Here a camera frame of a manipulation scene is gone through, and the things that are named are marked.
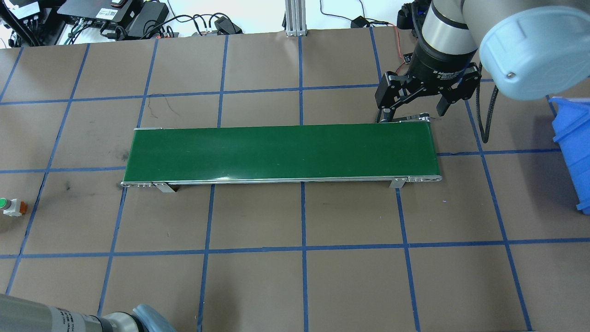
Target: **electronic device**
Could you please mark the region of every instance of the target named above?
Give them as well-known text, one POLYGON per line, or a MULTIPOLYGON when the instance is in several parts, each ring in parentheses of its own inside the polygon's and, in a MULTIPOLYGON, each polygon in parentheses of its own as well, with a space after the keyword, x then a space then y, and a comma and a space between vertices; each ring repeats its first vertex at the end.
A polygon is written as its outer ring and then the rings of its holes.
MULTIPOLYGON (((163 2, 144 2, 142 10, 135 17, 135 19, 133 19, 133 22, 131 22, 127 29, 126 39, 135 40, 142 38, 147 32, 152 30, 155 25, 164 23, 164 21, 166 21, 166 17, 168 16, 168 12, 168 6, 163 2)), ((147 36, 147 38, 150 38, 156 34, 157 31, 157 29, 153 30, 147 36)))
POLYGON ((120 26, 127 28, 133 18, 139 14, 143 0, 127 0, 120 8, 111 6, 112 0, 66 0, 58 10, 67 16, 69 24, 75 24, 81 18, 91 21, 92 26, 101 28, 108 22, 107 29, 120 26))

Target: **black cable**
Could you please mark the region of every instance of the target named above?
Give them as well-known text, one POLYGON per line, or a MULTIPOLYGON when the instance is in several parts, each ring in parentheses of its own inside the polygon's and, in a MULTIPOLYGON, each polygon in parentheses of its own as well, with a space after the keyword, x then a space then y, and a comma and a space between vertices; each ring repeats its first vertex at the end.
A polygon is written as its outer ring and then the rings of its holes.
POLYGON ((205 18, 203 17, 203 16, 206 16, 206 15, 209 15, 209 14, 204 14, 204 15, 195 14, 195 15, 193 15, 192 17, 193 17, 193 18, 200 17, 200 18, 201 18, 201 20, 203 20, 203 26, 205 27, 205 29, 207 29, 207 22, 205 22, 205 18))
POLYGON ((90 28, 92 26, 92 23, 87 24, 85 27, 83 27, 82 29, 76 31, 76 33, 74 33, 71 37, 70 37, 70 45, 73 45, 76 40, 78 39, 78 37, 80 36, 80 34, 82 33, 82 31, 90 28))
POLYGON ((115 27, 114 31, 115 32, 119 32, 117 34, 117 40, 123 40, 123 39, 125 39, 127 37, 127 31, 125 31, 125 29, 122 26, 120 26, 120 25, 117 25, 115 27))
POLYGON ((172 9, 172 5, 170 4, 170 0, 166 0, 166 2, 168 3, 168 8, 170 8, 170 12, 172 13, 172 16, 176 17, 176 13, 174 12, 174 9, 172 9))
POLYGON ((360 7, 363 9, 363 17, 365 17, 365 5, 363 4, 362 0, 359 0, 360 2, 360 7))
POLYGON ((151 33, 152 33, 154 30, 156 30, 156 29, 160 29, 160 28, 162 28, 164 25, 166 25, 166 24, 168 24, 168 23, 170 23, 170 22, 172 22, 172 21, 174 21, 175 19, 177 19, 177 18, 180 18, 180 17, 188 17, 188 18, 190 18, 190 19, 193 21, 193 23, 195 24, 196 31, 199 33, 199 35, 203 35, 203 34, 201 33, 201 30, 199 29, 199 25, 196 23, 196 19, 195 19, 194 17, 192 17, 192 16, 189 16, 189 15, 178 15, 178 16, 175 16, 175 17, 173 17, 173 18, 171 18, 171 19, 168 19, 168 20, 166 20, 166 21, 164 21, 163 23, 160 23, 160 24, 158 24, 158 25, 151 25, 151 26, 150 26, 151 30, 150 30, 150 31, 148 31, 146 34, 144 34, 144 35, 143 35, 143 36, 142 36, 140 39, 145 39, 145 38, 147 38, 148 36, 150 36, 150 34, 151 34, 151 33))
MULTIPOLYGON (((481 70, 483 69, 483 66, 481 65, 481 62, 479 64, 478 69, 479 69, 479 72, 481 74, 481 70)), ((484 143, 487 143, 487 141, 490 139, 491 116, 492 116, 492 114, 494 112, 494 106, 496 105, 496 98, 498 97, 498 87, 496 85, 494 85, 494 90, 491 93, 490 105, 488 106, 488 109, 487 109, 486 128, 484 130, 483 124, 481 122, 480 86, 481 86, 481 80, 477 84, 477 88, 476 88, 477 123, 479 124, 479 128, 480 128, 481 141, 484 142, 484 143)))
POLYGON ((325 16, 339 17, 339 18, 347 19, 347 20, 349 20, 350 22, 352 22, 352 20, 351 20, 350 18, 348 18, 348 17, 344 17, 344 16, 340 16, 340 15, 335 15, 335 14, 327 14, 327 13, 325 13, 325 12, 324 12, 324 9, 323 9, 323 7, 322 7, 322 0, 320 0, 320 12, 321 12, 322 14, 324 14, 325 16))
POLYGON ((169 38, 174 38, 174 30, 170 25, 166 27, 166 33, 168 34, 169 38))
POLYGON ((219 16, 219 15, 221 15, 221 16, 225 16, 225 17, 226 17, 226 18, 227 18, 227 19, 228 19, 230 22, 232 22, 232 23, 233 23, 233 21, 231 20, 231 18, 230 18, 229 16, 225 15, 225 14, 224 14, 224 13, 222 13, 222 12, 216 12, 215 14, 206 14, 206 15, 211 15, 211 17, 209 17, 209 27, 210 27, 210 28, 211 28, 211 20, 213 19, 213 17, 217 17, 217 16, 219 16))

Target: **green conveyor belt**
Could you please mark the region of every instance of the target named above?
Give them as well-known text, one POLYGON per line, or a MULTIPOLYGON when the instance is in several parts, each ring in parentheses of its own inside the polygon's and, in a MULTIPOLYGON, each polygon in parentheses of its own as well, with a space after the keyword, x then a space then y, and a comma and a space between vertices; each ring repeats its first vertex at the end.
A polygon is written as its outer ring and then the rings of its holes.
POLYGON ((122 185, 440 179, 430 123, 136 130, 122 185))

